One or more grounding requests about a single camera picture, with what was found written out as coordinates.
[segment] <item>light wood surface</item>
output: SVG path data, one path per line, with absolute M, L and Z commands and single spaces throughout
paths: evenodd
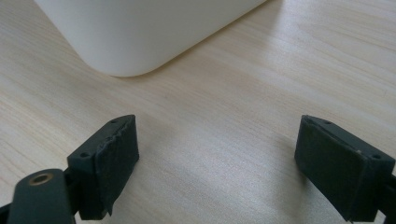
M 156 71 L 116 78 L 32 0 L 0 0 L 0 204 L 126 114 L 141 159 L 113 217 L 79 223 L 345 223 L 296 168 L 300 117 L 396 157 L 396 2 L 270 0 Z

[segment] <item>white box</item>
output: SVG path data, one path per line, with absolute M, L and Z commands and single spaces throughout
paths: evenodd
M 145 74 L 265 0 L 35 0 L 81 59 L 117 77 Z

